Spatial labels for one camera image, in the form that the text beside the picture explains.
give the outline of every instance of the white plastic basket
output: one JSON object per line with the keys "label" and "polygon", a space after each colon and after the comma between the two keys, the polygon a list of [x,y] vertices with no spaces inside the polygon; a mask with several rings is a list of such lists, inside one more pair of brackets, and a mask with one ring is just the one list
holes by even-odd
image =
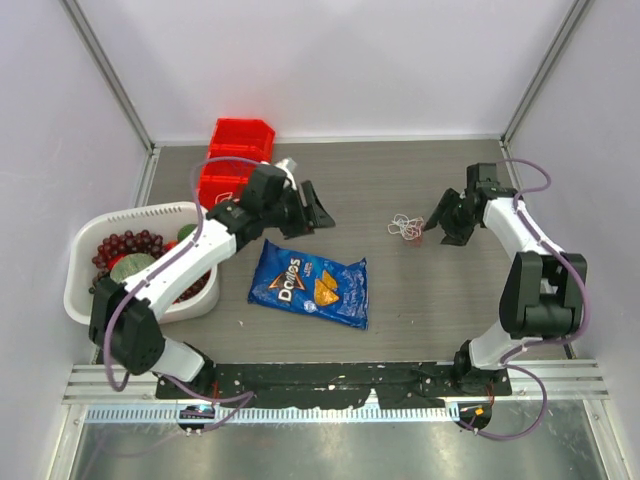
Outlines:
{"label": "white plastic basket", "polygon": [[[102,239],[112,233],[127,230],[149,230],[162,235],[165,241],[175,239],[178,230],[188,223],[197,222],[196,206],[191,202],[166,203],[152,207],[132,208],[107,213],[94,218],[78,232],[73,240],[67,285],[64,290],[64,308],[71,318],[89,325],[93,295],[89,293],[91,280],[98,273],[91,259]],[[211,276],[205,287],[193,298],[169,307],[159,323],[176,322],[209,312],[218,302],[220,282],[218,269],[211,268]]]}

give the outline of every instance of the gray table surface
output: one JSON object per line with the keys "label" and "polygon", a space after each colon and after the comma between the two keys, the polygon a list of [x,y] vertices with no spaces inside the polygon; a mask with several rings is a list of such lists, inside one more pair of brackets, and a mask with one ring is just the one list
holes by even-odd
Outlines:
{"label": "gray table surface", "polygon": [[[188,172],[206,147],[161,150],[149,204],[189,200]],[[248,245],[224,262],[221,298],[210,313],[163,326],[165,335],[220,362],[451,360],[466,340],[496,319],[509,260],[498,240],[478,228],[464,248],[442,246],[441,231],[408,247],[387,225],[396,213],[427,217],[448,187],[464,188],[467,165],[500,160],[497,141],[279,144],[296,178],[312,180],[336,228],[274,243],[342,263],[368,261],[369,330],[247,303],[262,250]],[[506,169],[501,179],[509,183]],[[527,358],[563,358],[558,347]]]}

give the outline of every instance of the chip bag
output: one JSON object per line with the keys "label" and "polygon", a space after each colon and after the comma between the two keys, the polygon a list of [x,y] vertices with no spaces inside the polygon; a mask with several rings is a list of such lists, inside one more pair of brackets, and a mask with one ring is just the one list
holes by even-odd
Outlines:
{"label": "chip bag", "polygon": [[249,303],[315,315],[366,330],[367,261],[345,266],[265,240]]}

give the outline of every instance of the black mounting plate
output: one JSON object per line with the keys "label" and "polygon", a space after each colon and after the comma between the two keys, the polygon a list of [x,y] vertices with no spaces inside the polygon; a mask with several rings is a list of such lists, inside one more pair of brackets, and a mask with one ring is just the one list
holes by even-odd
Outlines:
{"label": "black mounting plate", "polygon": [[[451,370],[438,362],[218,364],[211,391],[220,398],[253,391],[248,407],[336,410],[361,407],[372,389],[382,409],[440,407],[440,397],[487,395],[484,380],[456,384]],[[507,371],[492,373],[493,394],[511,395]],[[156,397],[189,398],[169,382],[158,383]]]}

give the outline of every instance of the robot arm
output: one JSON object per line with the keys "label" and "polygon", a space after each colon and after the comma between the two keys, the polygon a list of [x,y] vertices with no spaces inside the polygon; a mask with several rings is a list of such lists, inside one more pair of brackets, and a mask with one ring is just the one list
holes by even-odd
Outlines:
{"label": "robot arm", "polygon": [[580,326],[582,298],[578,286],[536,238],[544,239],[564,256],[583,280],[586,260],[580,254],[564,252],[548,240],[527,212],[524,201],[518,200],[514,206],[516,194],[515,189],[500,185],[495,164],[471,165],[464,192],[447,190],[425,225],[429,230],[440,224],[446,233],[443,244],[463,246],[480,224],[498,237],[512,261],[500,299],[499,320],[457,352],[454,364],[459,377],[474,370],[498,370],[503,366],[501,359],[514,347],[561,338]]}
{"label": "robot arm", "polygon": [[170,375],[197,393],[207,393],[215,373],[213,361],[190,345],[165,338],[157,319],[189,285],[260,237],[265,228],[277,227],[285,238],[293,238],[335,225],[311,182],[300,186],[306,199],[303,204],[293,179],[294,168],[292,160],[258,166],[241,198],[216,205],[207,213],[200,235],[193,232],[181,242],[184,247],[172,249],[124,283],[102,279],[94,295],[91,340],[103,348],[113,312],[127,294],[135,291],[111,338],[114,359],[134,375],[147,371]]}

